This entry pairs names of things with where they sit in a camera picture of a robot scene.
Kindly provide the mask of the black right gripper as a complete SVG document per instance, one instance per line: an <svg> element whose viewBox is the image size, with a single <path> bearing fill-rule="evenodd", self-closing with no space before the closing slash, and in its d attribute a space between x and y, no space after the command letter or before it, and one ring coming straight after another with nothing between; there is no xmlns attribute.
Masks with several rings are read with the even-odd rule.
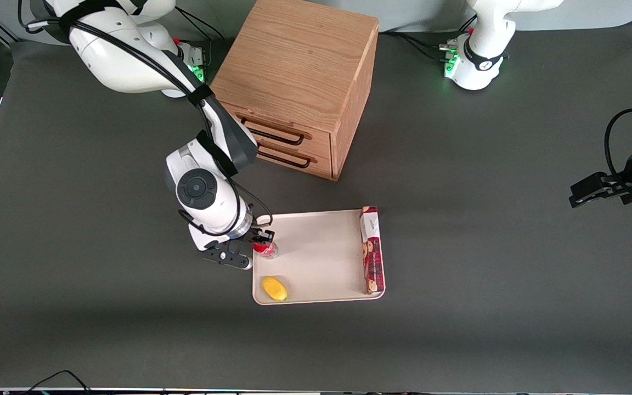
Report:
<svg viewBox="0 0 632 395"><path fill-rule="evenodd" d="M241 242L249 243L254 250L265 250L265 244L271 244L274 239L274 231L251 227L239 238Z"/></svg>

